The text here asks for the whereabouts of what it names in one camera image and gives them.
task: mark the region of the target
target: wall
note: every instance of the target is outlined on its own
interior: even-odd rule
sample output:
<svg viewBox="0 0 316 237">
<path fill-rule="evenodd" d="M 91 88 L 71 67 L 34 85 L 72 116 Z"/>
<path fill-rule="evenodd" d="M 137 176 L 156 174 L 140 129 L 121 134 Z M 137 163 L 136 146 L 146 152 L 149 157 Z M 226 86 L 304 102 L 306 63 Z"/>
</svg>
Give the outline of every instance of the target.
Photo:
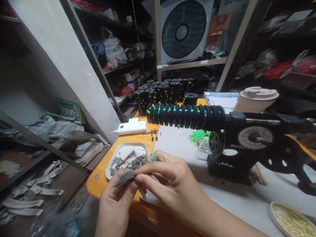
<svg viewBox="0 0 316 237">
<path fill-rule="evenodd" d="M 21 67 L 0 48 L 0 110 L 22 125 L 33 124 L 45 109 L 58 113 L 54 99 L 36 82 L 34 75 Z"/>
<path fill-rule="evenodd" d="M 80 104 L 87 122 L 107 134 L 120 121 L 58 0 L 9 0 L 27 27 L 27 45 L 38 62 L 42 84 L 54 96 Z"/>
</svg>

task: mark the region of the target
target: white tray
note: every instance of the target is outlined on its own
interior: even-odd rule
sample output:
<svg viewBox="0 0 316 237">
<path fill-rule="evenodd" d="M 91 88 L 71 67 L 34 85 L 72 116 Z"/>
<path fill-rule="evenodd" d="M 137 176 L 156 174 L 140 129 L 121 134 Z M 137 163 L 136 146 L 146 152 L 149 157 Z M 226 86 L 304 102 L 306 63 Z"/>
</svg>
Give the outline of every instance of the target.
<svg viewBox="0 0 316 237">
<path fill-rule="evenodd" d="M 121 143 L 119 144 L 111 159 L 110 162 L 108 164 L 108 166 L 106 167 L 105 170 L 105 176 L 107 179 L 111 179 L 111 173 L 110 173 L 110 168 L 112 165 L 112 162 L 114 160 L 115 157 L 121 157 L 123 160 L 131 153 L 131 151 L 135 150 L 135 154 L 136 156 L 131 157 L 128 162 L 131 163 L 133 160 L 136 159 L 136 157 L 141 156 L 141 155 L 145 155 L 145 157 L 147 157 L 147 146 L 144 143 Z M 127 166 L 128 164 L 123 164 L 120 169 L 123 169 Z"/>
</svg>

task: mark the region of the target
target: plastic bag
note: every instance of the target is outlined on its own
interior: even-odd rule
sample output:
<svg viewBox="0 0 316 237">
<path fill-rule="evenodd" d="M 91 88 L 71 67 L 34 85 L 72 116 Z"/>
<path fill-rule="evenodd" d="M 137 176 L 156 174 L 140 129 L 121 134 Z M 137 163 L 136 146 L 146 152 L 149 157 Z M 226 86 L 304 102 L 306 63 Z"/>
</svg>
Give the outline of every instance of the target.
<svg viewBox="0 0 316 237">
<path fill-rule="evenodd" d="M 105 36 L 105 31 L 110 34 L 109 37 Z M 101 33 L 108 65 L 111 63 L 111 68 L 115 69 L 117 68 L 118 64 L 127 63 L 127 56 L 123 47 L 121 46 L 120 40 L 114 37 L 113 33 L 104 26 L 101 27 Z"/>
</svg>

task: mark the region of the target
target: finger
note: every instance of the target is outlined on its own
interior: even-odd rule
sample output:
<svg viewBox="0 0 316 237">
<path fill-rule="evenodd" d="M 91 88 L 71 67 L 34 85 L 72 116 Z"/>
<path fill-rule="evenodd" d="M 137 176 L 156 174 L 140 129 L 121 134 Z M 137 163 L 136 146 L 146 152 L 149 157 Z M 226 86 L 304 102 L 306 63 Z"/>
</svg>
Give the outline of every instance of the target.
<svg viewBox="0 0 316 237">
<path fill-rule="evenodd" d="M 183 163 L 185 162 L 183 159 L 176 157 L 174 155 L 170 155 L 164 151 L 156 150 L 155 151 L 156 157 L 158 161 L 163 161 L 166 163 Z"/>
<path fill-rule="evenodd" d="M 149 174 L 149 173 L 154 173 L 154 172 L 166 175 L 172 180 L 174 180 L 176 176 L 172 164 L 159 162 L 159 161 L 154 161 L 154 162 L 151 162 L 150 164 L 141 166 L 137 170 L 135 170 L 134 173 L 135 175 L 138 175 L 138 174 Z"/>
<path fill-rule="evenodd" d="M 135 177 L 135 181 L 142 184 L 149 191 L 151 191 L 157 198 L 163 200 L 166 197 L 168 188 L 155 179 L 146 174 L 139 174 Z"/>
<path fill-rule="evenodd" d="M 152 174 L 162 185 L 169 185 L 169 181 L 165 179 L 161 174 Z"/>
<path fill-rule="evenodd" d="M 132 203 L 132 200 L 135 197 L 135 194 L 136 194 L 137 190 L 138 190 L 138 186 L 137 186 L 136 182 L 131 182 L 128 185 L 128 187 L 125 190 L 125 193 L 123 194 L 121 200 L 119 201 L 120 204 L 124 208 L 129 209 L 129 207 L 130 207 L 130 205 Z"/>
<path fill-rule="evenodd" d="M 118 187 L 117 183 L 119 180 L 119 176 L 124 173 L 123 170 L 118 170 L 109 183 L 105 186 L 103 192 L 102 192 L 102 197 L 109 197 L 114 200 L 119 200 L 120 197 L 122 196 L 122 187 Z"/>
</svg>

